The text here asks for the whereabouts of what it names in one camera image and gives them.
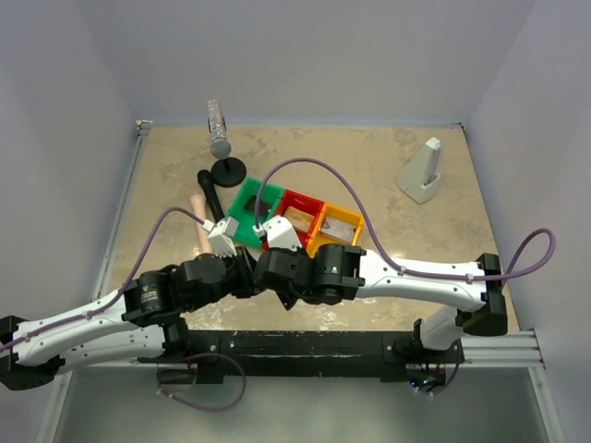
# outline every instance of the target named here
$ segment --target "white wall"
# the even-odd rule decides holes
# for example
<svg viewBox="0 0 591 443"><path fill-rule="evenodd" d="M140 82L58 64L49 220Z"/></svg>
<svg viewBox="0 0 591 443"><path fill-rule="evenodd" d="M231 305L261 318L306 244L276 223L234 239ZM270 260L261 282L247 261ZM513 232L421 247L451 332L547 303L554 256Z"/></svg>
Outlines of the white wall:
<svg viewBox="0 0 591 443"><path fill-rule="evenodd" d="M536 0L78 0L136 115L457 123Z"/></svg>
<svg viewBox="0 0 591 443"><path fill-rule="evenodd" d="M538 226L558 237L551 262L511 290L520 326L536 328L571 442L591 431L590 42L587 0L539 0L467 127L504 262Z"/></svg>
<svg viewBox="0 0 591 443"><path fill-rule="evenodd" d="M74 0L4 2L0 317L45 317L90 299L132 136ZM34 439L47 392L0 386L2 441Z"/></svg>

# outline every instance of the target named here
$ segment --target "beige surface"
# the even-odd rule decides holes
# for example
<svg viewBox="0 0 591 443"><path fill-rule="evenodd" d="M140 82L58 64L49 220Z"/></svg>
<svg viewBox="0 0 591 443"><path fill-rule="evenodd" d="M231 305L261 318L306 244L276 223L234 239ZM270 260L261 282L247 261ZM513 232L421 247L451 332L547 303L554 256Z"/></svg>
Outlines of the beige surface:
<svg viewBox="0 0 591 443"><path fill-rule="evenodd" d="M297 156L329 162L353 185L386 249L395 257L462 262L483 252L496 252L487 213L464 134L460 128L384 127L236 127L228 137L233 155L242 159L248 175L258 179L272 166ZM431 137L443 142L442 183L436 196L417 205L398 189L396 177ZM154 127L139 167L129 203L110 288L131 269L158 215L170 206L190 208L196 173L210 168L210 137L206 126ZM355 209L343 186L316 165L290 165L272 180L278 186ZM221 189L225 210L238 188ZM360 245L372 247L367 231ZM195 223L182 214L164 222L142 270L158 269L192 259L199 253ZM187 314L192 329L411 329L420 317L439 306L402 299L367 299L336 306L302 302L286 312L274 293L248 300L231 295L217 305ZM510 328L517 329L513 307Z"/></svg>

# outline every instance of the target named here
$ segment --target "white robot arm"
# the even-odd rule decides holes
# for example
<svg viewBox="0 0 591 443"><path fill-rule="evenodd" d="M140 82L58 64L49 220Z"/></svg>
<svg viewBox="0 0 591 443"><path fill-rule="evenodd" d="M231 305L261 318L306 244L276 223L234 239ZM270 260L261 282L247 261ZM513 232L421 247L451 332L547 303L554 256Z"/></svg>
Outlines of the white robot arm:
<svg viewBox="0 0 591 443"><path fill-rule="evenodd" d="M145 272L124 293L113 291L101 300L42 320L1 319L0 339L16 344L9 355L0 358L0 381L10 389L29 389L83 365L170 354L173 348L183 349L187 326L181 313L216 303L229 293L247 298L264 289L274 290L287 309L297 300L334 305L356 297L402 297L442 304L435 315L418 320L414 330L417 345L435 351L447 350L465 333L506 332L504 300L496 282L418 278L390 268L377 253L356 246L325 245L309 257L294 228L282 217L263 225L270 248L257 263L244 247L234 247L230 239L234 226L232 220L215 225L206 221L204 227L211 232L210 243L217 255L204 254L178 266ZM485 261L399 260L409 269L458 276L500 272ZM110 303L101 313L90 314ZM43 325L75 315L81 318L35 333Z"/></svg>

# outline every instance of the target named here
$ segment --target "pink object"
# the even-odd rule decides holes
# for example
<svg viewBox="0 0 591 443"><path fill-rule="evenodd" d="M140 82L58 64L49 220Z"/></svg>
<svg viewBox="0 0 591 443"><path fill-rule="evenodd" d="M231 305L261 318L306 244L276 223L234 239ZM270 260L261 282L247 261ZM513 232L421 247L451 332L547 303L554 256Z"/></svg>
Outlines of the pink object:
<svg viewBox="0 0 591 443"><path fill-rule="evenodd" d="M201 188L197 194L191 196L189 200L191 201L193 214L202 220L207 220L207 213L205 212L205 196L203 195ZM213 254L213 248L207 240L208 232L205 231L199 223L195 224L197 225L197 234L199 235L199 242L201 243L201 254Z"/></svg>

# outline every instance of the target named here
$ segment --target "round black base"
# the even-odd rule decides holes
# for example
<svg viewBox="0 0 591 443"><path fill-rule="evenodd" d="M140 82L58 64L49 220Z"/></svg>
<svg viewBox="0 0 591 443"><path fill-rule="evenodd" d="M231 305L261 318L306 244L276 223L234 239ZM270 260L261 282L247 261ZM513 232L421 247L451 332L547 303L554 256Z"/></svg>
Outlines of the round black base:
<svg viewBox="0 0 591 443"><path fill-rule="evenodd" d="M213 183L221 187L238 186L247 176L247 167L235 157L218 160L211 167Z"/></svg>

